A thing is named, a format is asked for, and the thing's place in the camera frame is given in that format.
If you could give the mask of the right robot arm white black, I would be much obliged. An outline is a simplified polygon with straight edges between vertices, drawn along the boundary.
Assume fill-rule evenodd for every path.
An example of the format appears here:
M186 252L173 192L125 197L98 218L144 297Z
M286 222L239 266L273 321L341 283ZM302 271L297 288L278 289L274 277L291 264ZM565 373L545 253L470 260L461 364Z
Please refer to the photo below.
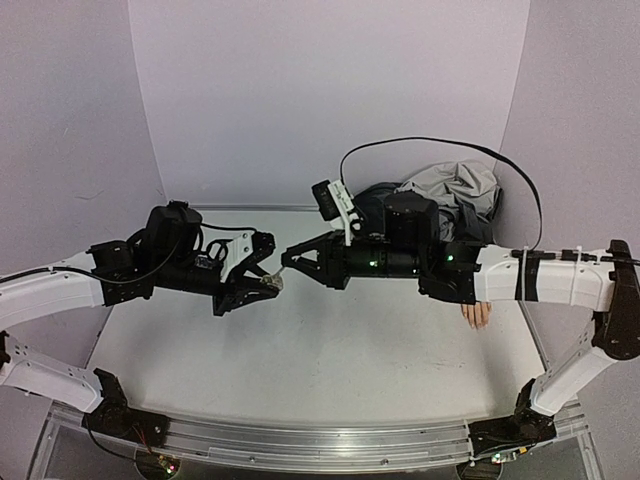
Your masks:
M626 242L592 252L444 242L437 204L410 191L386 198L383 219L378 238L345 225L288 248L282 264L336 290L352 278L415 278L420 294L447 303L517 300L593 313L564 356L525 384L511 415L470 424L476 458L554 439L554 417L569 399L614 363L638 357L639 280Z

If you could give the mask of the small nail polish bottle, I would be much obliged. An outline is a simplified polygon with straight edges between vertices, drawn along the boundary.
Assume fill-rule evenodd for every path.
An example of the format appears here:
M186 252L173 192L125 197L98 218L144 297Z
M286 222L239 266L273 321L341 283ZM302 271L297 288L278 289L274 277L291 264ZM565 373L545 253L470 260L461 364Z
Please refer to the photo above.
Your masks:
M261 278L261 283L278 291L282 291L284 289L284 280L280 273L263 276Z

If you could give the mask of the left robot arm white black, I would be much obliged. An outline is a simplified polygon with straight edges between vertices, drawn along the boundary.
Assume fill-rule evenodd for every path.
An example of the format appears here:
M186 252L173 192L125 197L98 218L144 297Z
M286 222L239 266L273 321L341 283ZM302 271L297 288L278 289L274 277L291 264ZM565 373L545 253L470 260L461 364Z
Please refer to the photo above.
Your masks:
M149 299L157 288L206 296L218 317L276 298L281 276L260 265L275 251L274 236L225 227L225 238L206 242L208 227L188 203L171 201L154 207L145 227L126 240L2 277L2 385L94 414L113 436L131 433L135 416L115 375L32 351L9 331L56 313Z

